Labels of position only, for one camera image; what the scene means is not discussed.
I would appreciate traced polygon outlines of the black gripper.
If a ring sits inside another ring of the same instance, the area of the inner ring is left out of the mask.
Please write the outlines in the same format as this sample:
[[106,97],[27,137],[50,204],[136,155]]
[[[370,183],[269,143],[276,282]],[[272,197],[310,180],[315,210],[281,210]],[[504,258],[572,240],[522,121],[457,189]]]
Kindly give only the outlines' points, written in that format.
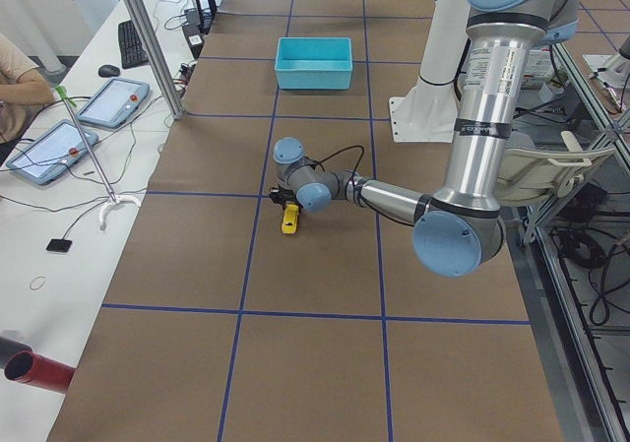
[[280,185],[270,188],[269,198],[274,204],[280,205],[283,209],[285,209],[288,205],[296,204],[295,193],[292,190],[283,188]]

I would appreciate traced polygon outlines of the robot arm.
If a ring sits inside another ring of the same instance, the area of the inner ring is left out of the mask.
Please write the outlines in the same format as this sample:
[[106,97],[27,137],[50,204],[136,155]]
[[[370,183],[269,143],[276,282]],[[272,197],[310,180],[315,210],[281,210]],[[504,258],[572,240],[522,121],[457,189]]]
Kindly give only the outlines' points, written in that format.
[[354,170],[320,171],[297,139],[284,137],[273,151],[274,203],[315,213],[345,199],[407,224],[418,260],[444,277],[467,275],[500,251],[504,226],[494,189],[528,55],[574,34],[579,0],[467,2],[470,62],[443,186],[422,195]]

